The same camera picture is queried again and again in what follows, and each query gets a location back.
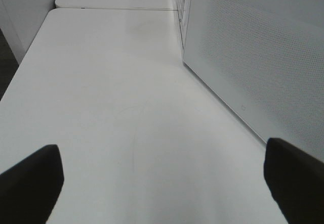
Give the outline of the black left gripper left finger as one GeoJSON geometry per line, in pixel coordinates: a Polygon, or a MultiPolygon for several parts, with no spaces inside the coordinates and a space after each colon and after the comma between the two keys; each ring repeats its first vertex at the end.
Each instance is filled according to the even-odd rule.
{"type": "Polygon", "coordinates": [[[64,184],[57,145],[46,145],[1,174],[1,223],[46,223],[64,184]]]}

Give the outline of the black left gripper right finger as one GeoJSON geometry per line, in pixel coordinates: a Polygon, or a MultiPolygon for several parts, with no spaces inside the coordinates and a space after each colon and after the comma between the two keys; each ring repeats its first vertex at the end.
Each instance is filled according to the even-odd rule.
{"type": "Polygon", "coordinates": [[[323,162],[285,140],[269,138],[263,175],[288,223],[323,223],[323,162]]]}

